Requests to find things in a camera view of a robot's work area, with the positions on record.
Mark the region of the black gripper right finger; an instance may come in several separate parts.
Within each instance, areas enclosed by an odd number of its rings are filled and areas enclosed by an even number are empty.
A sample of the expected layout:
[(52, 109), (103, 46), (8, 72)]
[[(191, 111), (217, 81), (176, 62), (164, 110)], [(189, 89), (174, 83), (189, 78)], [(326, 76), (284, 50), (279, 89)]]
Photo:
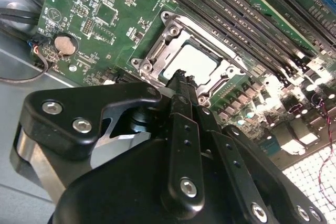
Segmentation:
[(323, 213), (236, 126), (221, 129), (198, 104), (196, 83), (186, 78), (203, 146), (221, 176), (233, 223), (327, 223)]

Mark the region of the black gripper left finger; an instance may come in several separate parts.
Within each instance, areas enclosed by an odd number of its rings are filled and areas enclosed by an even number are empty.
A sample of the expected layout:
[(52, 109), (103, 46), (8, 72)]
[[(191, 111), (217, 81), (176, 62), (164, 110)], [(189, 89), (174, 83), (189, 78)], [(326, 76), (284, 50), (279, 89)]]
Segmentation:
[(141, 119), (151, 134), (146, 141), (169, 144), (162, 204), (178, 218), (193, 218), (205, 196), (200, 135), (186, 78), (176, 71), (168, 94), (145, 82), (33, 92), (24, 100), (14, 148), (57, 206), (76, 179), (95, 169), (90, 161), (98, 140), (124, 134), (130, 127), (124, 117), (147, 109)]

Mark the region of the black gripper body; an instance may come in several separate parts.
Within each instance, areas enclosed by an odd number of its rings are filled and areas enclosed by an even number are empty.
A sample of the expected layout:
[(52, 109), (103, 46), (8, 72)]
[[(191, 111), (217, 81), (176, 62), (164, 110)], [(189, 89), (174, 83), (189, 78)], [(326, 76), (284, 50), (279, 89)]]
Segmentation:
[[(53, 223), (183, 223), (167, 211), (169, 144), (146, 141), (76, 179), (61, 196)], [(253, 223), (242, 213), (213, 160), (202, 156), (205, 204), (188, 223)]]

